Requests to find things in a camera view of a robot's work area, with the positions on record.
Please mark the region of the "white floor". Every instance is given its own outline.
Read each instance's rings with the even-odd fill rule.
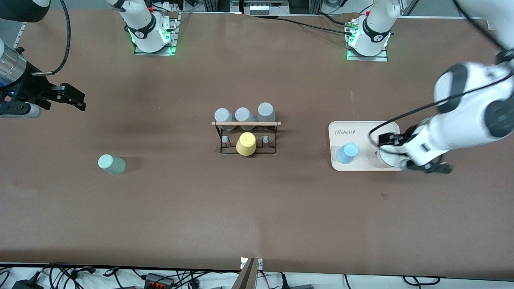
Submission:
[[[37,268],[11,268],[10,276],[6,283],[1,287],[3,289],[10,289],[14,283],[18,280],[28,280],[35,272]],[[119,289],[119,285],[116,282],[114,276],[105,277],[102,274],[105,269],[98,269],[93,275],[89,273],[80,273],[77,281],[84,287],[84,289]],[[163,276],[175,275],[176,271],[165,271],[165,270],[136,270],[139,274],[155,273]],[[282,288],[282,278],[280,274],[276,272],[265,272],[271,274],[267,276],[270,288],[279,287]],[[54,269],[52,277],[56,279],[58,270]],[[118,278],[123,287],[143,288],[144,281],[136,276],[131,270],[122,269],[117,272]],[[308,273],[285,273],[287,276],[289,286],[299,286],[311,284],[314,289],[347,289],[347,285],[344,281],[344,275],[339,274],[308,274]],[[5,278],[5,274],[0,276],[0,283]],[[237,278],[236,273],[209,273],[199,278],[200,289],[212,289],[222,286],[223,289],[230,289]],[[422,283],[431,283],[435,279],[431,278],[418,278]],[[38,278],[38,285],[43,286],[45,289],[50,289],[50,283],[48,282],[49,277],[45,274],[40,274]],[[406,284],[402,277],[398,276],[369,276],[369,275],[348,275],[348,282],[351,289],[361,288],[373,288],[373,289],[417,289],[415,286]],[[64,280],[61,281],[59,288],[63,288]],[[68,282],[66,288],[74,289],[75,286],[72,282]],[[514,288],[514,282],[509,281],[486,281],[486,280],[466,280],[466,279],[441,279],[439,284],[432,286],[423,286],[423,288],[430,289],[473,289],[473,288]],[[268,289],[264,278],[261,274],[258,274],[258,281],[256,289]]]

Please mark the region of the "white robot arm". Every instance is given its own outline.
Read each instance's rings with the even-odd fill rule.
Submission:
[[[400,11],[398,0],[373,0],[369,14],[357,19],[357,31],[348,45],[364,56],[379,54],[386,46]]]
[[[501,57],[497,57],[501,63],[496,66],[461,63],[446,70],[434,88],[434,103],[439,114],[410,127],[402,135],[379,136],[377,155],[385,165],[449,173],[448,164],[434,160],[451,150],[495,142],[514,130],[511,65],[514,35],[510,30],[514,24],[514,3],[512,0],[472,0],[463,4],[466,10],[473,8],[489,17],[495,25],[504,50]]]
[[[123,17],[134,44],[143,52],[159,51],[171,41],[170,18],[150,12],[144,0],[106,0]]]

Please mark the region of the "white tray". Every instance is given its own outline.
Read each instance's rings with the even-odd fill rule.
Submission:
[[[391,168],[382,165],[375,152],[377,148],[370,143],[368,132],[383,121],[334,121],[328,126],[330,139],[330,157],[332,167],[336,171],[401,171],[402,168]],[[378,136],[384,133],[400,133],[400,127],[394,122],[379,128],[371,134],[372,139],[378,141]],[[348,142],[353,142],[359,147],[359,154],[348,165],[342,164],[336,159],[336,151]]]

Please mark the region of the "rectangular tray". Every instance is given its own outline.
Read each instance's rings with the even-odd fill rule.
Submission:
[[[368,132],[383,121],[334,121],[328,126],[330,139],[330,157],[332,167],[336,171],[401,171],[402,168],[391,168],[382,165],[378,159],[377,148],[369,141]],[[372,139],[378,141],[378,135],[384,133],[400,133],[400,128],[394,122],[379,128],[372,134]],[[336,159],[336,151],[348,142],[353,142],[359,147],[359,153],[348,165],[342,164]]]

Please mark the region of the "blue cup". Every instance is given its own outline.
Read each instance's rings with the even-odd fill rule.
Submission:
[[[337,150],[336,159],[338,162],[348,165],[353,162],[358,153],[359,147],[353,142],[349,142]]]

